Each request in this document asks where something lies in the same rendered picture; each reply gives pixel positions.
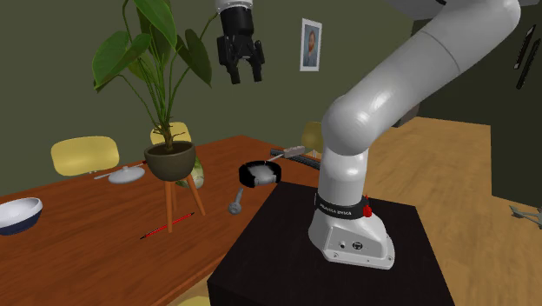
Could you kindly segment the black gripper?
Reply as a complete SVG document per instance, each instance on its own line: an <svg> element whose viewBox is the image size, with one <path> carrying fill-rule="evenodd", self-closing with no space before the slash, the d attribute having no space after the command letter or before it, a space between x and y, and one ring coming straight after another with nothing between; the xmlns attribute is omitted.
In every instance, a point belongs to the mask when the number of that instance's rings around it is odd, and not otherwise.
<svg viewBox="0 0 542 306"><path fill-rule="evenodd" d="M252 10L246 6L232 6L220 13L223 35L216 39L219 64L230 75L232 84L240 80L237 63L239 59L249 59L255 82L262 80L261 66L265 57L261 41L253 42L254 23Z"/></svg>

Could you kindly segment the yellow chair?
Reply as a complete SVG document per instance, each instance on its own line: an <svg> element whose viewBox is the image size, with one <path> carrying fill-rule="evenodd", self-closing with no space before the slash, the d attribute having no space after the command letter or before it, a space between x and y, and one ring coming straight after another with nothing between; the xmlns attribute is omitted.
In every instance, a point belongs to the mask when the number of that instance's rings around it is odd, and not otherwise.
<svg viewBox="0 0 542 306"><path fill-rule="evenodd" d="M116 142L108 136L81 136L60 141L50 149L55 171L79 176L114 168L120 161Z"/></svg>
<svg viewBox="0 0 542 306"><path fill-rule="evenodd" d="M191 142L191 136L188 131L188 127L183 122L171 122L170 132L174 141L187 141ZM152 144L164 143L165 139L162 134L156 128L153 128L150 132L150 141Z"/></svg>
<svg viewBox="0 0 542 306"><path fill-rule="evenodd" d="M301 145L310 150L312 157L317 157L323 148L320 122L307 122L301 135Z"/></svg>

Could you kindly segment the black and white round dish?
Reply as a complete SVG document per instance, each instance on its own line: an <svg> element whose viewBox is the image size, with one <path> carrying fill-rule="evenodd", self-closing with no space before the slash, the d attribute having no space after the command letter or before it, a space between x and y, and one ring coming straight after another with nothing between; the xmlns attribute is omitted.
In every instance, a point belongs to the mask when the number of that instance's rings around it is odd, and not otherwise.
<svg viewBox="0 0 542 306"><path fill-rule="evenodd" d="M255 188L281 181L281 166L278 163L258 160L244 163L238 169L242 185Z"/></svg>

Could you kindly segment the pale green vegetable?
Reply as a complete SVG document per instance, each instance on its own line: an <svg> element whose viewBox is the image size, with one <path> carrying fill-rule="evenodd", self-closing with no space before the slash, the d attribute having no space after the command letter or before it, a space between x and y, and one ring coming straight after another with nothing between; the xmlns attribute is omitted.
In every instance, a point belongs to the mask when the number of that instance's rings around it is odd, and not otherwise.
<svg viewBox="0 0 542 306"><path fill-rule="evenodd" d="M201 161L198 157L195 158L195 165L191 171L191 176L194 180L195 187L199 189L204 184L204 171ZM176 182L176 184L183 188L189 187L187 180L179 180Z"/></svg>

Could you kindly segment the potted plant on wooden legs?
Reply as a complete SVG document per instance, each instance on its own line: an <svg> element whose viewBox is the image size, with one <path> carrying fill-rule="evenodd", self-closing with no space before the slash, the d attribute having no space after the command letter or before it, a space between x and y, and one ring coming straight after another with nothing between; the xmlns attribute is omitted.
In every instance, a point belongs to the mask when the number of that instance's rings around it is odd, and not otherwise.
<svg viewBox="0 0 542 306"><path fill-rule="evenodd" d="M187 64L206 85L211 84L212 69L202 35L185 30L185 37L177 33L169 0L123 0L122 13L132 2L140 22L141 33L132 36L129 26L107 38L92 60L94 90L99 92L122 72L131 68L142 75L152 104L143 106L165 142L154 144L144 151L145 162L151 173L164 182L167 224L173 221L174 185L190 178L195 165L195 145L174 141L170 132L171 110L179 83L165 78L165 70L172 70L177 57Z"/></svg>

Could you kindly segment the grey metal utensil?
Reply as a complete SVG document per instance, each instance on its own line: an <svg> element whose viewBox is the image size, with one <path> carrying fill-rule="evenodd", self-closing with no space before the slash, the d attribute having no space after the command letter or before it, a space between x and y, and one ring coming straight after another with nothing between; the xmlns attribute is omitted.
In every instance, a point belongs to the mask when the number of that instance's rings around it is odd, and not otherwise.
<svg viewBox="0 0 542 306"><path fill-rule="evenodd" d="M236 194L236 196L235 196L234 201L228 205L228 212L230 214L238 215L238 214L241 213L242 193L243 193L243 188L240 187L237 194Z"/></svg>

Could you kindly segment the white flat lid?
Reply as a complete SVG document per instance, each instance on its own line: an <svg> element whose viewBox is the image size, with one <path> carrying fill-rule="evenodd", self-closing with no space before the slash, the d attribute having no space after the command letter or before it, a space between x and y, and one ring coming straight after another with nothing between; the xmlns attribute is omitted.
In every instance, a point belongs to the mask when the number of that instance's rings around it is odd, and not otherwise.
<svg viewBox="0 0 542 306"><path fill-rule="evenodd" d="M107 175L96 176L96 179L107 177L110 183L113 184L125 184L132 183L145 174L145 170L140 166L123 166L120 170L111 172Z"/></svg>

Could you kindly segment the red pen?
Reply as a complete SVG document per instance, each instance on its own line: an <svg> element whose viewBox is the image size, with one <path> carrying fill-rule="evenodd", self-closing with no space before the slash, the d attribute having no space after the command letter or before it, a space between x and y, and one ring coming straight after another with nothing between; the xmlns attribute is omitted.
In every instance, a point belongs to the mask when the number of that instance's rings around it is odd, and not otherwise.
<svg viewBox="0 0 542 306"><path fill-rule="evenodd" d="M187 215L184 215L184 216L182 216L180 218L177 218L174 221L172 221L171 224L165 224L165 225L163 225L163 226L161 226L159 228L153 229L150 232L148 232L148 233L144 234L143 236L141 236L139 239L142 240L142 239L145 239L147 237L153 236L153 235L155 235L156 233L158 233L160 231L169 230L169 228L172 227L173 225L175 225L175 224L177 224L177 223L179 223L179 222L193 216L194 214L195 214L195 212L191 212L191 213L189 213Z"/></svg>

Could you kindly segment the black robot stand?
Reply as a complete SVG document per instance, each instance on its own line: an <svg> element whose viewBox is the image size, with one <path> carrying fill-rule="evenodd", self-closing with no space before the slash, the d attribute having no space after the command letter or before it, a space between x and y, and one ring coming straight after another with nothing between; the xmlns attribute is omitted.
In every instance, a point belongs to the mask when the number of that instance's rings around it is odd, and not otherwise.
<svg viewBox="0 0 542 306"><path fill-rule="evenodd" d="M389 270L331 263L309 241L316 189L278 183L208 279L211 306L455 306L411 205L370 199Z"/></svg>

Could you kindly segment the wooden table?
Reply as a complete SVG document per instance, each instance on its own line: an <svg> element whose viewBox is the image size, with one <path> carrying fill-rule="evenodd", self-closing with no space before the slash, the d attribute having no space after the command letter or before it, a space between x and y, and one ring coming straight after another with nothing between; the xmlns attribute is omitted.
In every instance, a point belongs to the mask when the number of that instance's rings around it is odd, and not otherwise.
<svg viewBox="0 0 542 306"><path fill-rule="evenodd" d="M243 188L241 213L228 205L239 167L265 160L272 146L233 136L197 148L205 174L192 193L176 188L167 224L164 184L151 174L112 184L98 174L29 190L43 202L31 229L0 236L0 306L161 306L201 281L222 260L272 192Z"/></svg>

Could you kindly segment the white and blue bowl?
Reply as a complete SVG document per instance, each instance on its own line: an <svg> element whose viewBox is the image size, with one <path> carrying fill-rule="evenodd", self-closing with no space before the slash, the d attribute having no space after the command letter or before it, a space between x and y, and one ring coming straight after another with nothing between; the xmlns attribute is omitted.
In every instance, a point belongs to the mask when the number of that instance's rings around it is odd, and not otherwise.
<svg viewBox="0 0 542 306"><path fill-rule="evenodd" d="M39 198L26 197L0 204L0 236L11 236L33 227L43 210Z"/></svg>

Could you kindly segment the grey angular object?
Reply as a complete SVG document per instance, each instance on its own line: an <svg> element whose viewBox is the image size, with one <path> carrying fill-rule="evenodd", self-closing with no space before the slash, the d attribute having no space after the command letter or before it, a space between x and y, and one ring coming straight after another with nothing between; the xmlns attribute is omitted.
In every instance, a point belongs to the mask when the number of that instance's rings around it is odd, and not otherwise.
<svg viewBox="0 0 542 306"><path fill-rule="evenodd" d="M510 209L512 210L512 216L517 218L525 218L526 220L532 221L542 230L542 208L537 208L537 213L521 211L512 205L510 205Z"/></svg>

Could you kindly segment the framed portrait wall picture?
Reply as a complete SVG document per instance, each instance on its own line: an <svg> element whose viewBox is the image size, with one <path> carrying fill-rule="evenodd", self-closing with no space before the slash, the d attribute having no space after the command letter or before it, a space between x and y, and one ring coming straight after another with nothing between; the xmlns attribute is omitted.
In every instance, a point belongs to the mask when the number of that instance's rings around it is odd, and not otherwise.
<svg viewBox="0 0 542 306"><path fill-rule="evenodd" d="M320 70L322 24L301 19L300 71Z"/></svg>

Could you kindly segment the beige handled tool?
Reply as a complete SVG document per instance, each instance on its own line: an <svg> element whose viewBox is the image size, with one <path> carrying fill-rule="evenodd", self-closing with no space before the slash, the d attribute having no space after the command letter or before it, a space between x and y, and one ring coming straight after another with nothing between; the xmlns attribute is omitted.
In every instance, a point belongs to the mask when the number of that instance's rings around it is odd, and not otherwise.
<svg viewBox="0 0 542 306"><path fill-rule="evenodd" d="M271 149L270 154L272 157L268 159L268 162L273 162L274 160L279 159L281 157L291 158L294 156L302 155L304 153L305 153L305 147L302 145L290 147L284 150Z"/></svg>

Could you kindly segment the black wall-hung utensil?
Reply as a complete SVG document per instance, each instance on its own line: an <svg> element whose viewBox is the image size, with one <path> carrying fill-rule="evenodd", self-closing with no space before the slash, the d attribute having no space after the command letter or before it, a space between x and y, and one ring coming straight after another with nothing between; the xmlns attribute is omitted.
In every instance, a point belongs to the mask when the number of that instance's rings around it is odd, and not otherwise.
<svg viewBox="0 0 542 306"><path fill-rule="evenodd" d="M522 72L521 72L521 74L519 76L519 80L517 81L517 84L516 84L516 89L517 90L522 89L522 87L523 87L523 85L525 83L525 80L527 78L527 75L529 73L529 70L530 70L530 68L532 66L532 63L534 61L534 58L537 55L537 52L539 50L539 46L540 46L541 43L542 43L542 38L537 39L533 43L533 45L532 45L532 47L531 47L531 49L529 51L529 55L527 57L527 60L525 62L525 67L522 69Z"/></svg>
<svg viewBox="0 0 542 306"><path fill-rule="evenodd" d="M537 27L537 24L534 24L525 34L525 37L522 41L522 44L521 44L521 48L519 50L519 53L518 53L518 56L517 56L517 59L516 59L516 62L513 66L513 68L515 70L517 70L520 65L522 64L523 62L523 59L524 59L524 56L526 54L526 50L527 50L527 47L529 46L529 43L531 42L532 40L532 35L533 35L533 32L535 31Z"/></svg>

